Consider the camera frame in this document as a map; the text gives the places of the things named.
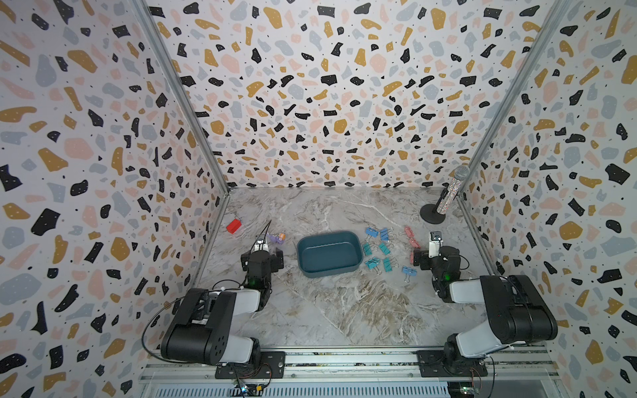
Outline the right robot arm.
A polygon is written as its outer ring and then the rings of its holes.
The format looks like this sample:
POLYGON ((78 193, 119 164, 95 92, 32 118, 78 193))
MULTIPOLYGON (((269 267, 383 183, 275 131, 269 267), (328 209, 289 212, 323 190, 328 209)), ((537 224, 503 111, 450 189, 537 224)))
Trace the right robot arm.
POLYGON ((442 361, 459 366, 518 343, 540 343, 557 337, 557 320, 526 275, 481 275, 461 278, 462 256, 451 246, 413 250, 413 265, 429 270, 432 287, 445 303, 482 304, 486 320, 447 339, 442 361))

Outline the teal plastic storage box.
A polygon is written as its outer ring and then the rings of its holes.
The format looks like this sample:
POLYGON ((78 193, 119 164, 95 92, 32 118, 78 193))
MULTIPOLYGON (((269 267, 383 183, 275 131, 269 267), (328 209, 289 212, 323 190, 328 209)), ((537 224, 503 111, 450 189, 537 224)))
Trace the teal plastic storage box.
POLYGON ((296 248, 300 270, 310 279, 354 272, 363 262, 363 249, 354 232, 306 236, 296 248))

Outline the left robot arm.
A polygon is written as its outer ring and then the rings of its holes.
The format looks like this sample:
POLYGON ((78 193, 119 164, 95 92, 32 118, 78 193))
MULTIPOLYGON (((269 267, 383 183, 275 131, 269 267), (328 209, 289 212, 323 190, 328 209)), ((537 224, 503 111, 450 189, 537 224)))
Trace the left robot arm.
POLYGON ((272 293, 272 275, 283 269, 284 254, 280 249, 250 250, 241 262, 246 277, 238 288, 187 292, 160 344, 163 359, 249 369, 261 365, 259 341, 232 335, 232 321, 265 308, 272 293))

